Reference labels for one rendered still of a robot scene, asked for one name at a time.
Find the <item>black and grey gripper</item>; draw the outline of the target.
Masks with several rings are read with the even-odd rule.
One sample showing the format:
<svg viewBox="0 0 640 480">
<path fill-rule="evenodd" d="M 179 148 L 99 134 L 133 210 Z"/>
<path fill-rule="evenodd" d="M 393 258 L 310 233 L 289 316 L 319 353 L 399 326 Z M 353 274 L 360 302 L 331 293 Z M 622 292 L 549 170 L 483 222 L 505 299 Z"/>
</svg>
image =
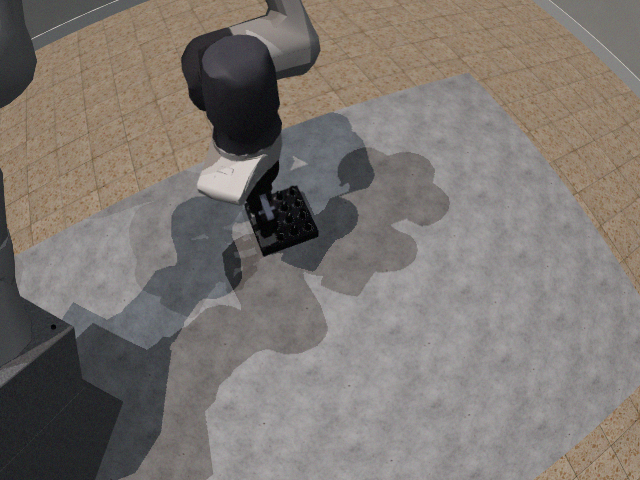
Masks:
<svg viewBox="0 0 640 480">
<path fill-rule="evenodd" d="M 253 221 L 253 229 L 256 235 L 259 236 L 261 247 L 265 247 L 276 242 L 275 233 L 277 232 L 279 211 L 275 209 L 274 206 L 270 208 L 269 204 L 272 201 L 271 183 L 277 177 L 278 172 L 279 160 L 260 178 L 246 200 L 252 208 L 250 208 L 250 212 Z"/>
</svg>

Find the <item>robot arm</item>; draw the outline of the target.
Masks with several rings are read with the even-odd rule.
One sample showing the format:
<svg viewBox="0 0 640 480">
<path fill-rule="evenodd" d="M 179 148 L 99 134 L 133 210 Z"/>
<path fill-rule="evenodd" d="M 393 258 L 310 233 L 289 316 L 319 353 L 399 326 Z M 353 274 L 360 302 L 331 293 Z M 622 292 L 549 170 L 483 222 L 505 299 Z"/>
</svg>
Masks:
<svg viewBox="0 0 640 480">
<path fill-rule="evenodd" d="M 239 206 L 280 159 L 277 80 L 307 73 L 321 51 L 301 0 L 266 3 L 266 15 L 200 35 L 181 57 L 189 98 L 213 125 L 198 192 Z M 34 77 L 37 58 L 25 26 L 22 0 L 0 0 L 0 108 Z M 15 279 L 0 168 L 0 366 L 31 342 L 31 325 Z"/>
</svg>

